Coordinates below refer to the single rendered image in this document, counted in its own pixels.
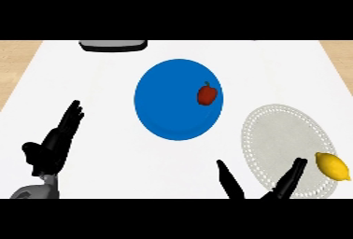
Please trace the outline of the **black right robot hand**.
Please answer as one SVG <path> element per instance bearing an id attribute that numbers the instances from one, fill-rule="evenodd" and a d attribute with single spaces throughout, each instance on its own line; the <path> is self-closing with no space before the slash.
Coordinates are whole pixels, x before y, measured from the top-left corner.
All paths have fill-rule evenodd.
<path id="1" fill-rule="evenodd" d="M 261 196 L 262 200 L 287 200 L 298 186 L 307 159 L 296 158 L 292 166 L 280 177 L 276 187 Z M 231 200 L 243 200 L 243 191 L 239 183 L 221 160 L 217 160 L 218 167 L 218 183 L 224 189 L 225 195 Z"/>

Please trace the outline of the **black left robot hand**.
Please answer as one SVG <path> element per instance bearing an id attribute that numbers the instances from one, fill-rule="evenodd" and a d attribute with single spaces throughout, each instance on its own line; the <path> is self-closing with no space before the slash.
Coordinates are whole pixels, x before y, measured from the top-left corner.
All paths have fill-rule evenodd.
<path id="1" fill-rule="evenodd" d="M 82 117 L 79 101 L 73 100 L 58 124 L 50 130 L 42 142 L 39 144 L 26 142 L 22 145 L 26 163 L 32 166 L 32 176 L 56 175 L 61 170 Z"/>

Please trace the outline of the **grey oval placemat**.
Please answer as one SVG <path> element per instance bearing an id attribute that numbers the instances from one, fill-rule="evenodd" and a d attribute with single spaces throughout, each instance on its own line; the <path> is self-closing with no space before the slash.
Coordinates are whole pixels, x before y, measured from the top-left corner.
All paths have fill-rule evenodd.
<path id="1" fill-rule="evenodd" d="M 336 154 L 317 122 L 287 105 L 262 105 L 248 115 L 240 129 L 243 158 L 255 179 L 271 190 L 296 158 L 307 159 L 292 199 L 327 198 L 338 182 L 323 175 L 315 153 Z"/>

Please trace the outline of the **blue round plate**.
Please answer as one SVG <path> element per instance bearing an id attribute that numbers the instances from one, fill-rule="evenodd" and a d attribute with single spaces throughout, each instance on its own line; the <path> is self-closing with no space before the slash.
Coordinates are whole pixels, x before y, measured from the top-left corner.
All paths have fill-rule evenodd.
<path id="1" fill-rule="evenodd" d="M 211 105 L 197 103 L 197 89 L 208 81 L 218 90 Z M 217 76 L 197 62 L 172 59 L 157 63 L 134 89 L 134 111 L 146 129 L 168 140 L 188 140 L 214 126 L 222 107 Z"/>

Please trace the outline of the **red bell pepper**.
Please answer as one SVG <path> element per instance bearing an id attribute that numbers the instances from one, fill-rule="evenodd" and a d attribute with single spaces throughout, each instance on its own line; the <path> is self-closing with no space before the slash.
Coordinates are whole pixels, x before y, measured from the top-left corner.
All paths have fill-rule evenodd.
<path id="1" fill-rule="evenodd" d="M 197 89 L 197 103 L 211 105 L 218 96 L 218 90 L 211 86 L 209 82 L 203 82 L 203 86 Z"/>

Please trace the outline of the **yellow lemon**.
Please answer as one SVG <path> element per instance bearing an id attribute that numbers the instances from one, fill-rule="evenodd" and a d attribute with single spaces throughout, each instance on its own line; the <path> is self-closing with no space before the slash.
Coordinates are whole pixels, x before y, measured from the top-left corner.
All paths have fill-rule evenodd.
<path id="1" fill-rule="evenodd" d="M 315 165 L 320 172 L 335 181 L 349 181 L 349 173 L 342 160 L 329 153 L 315 153 Z"/>

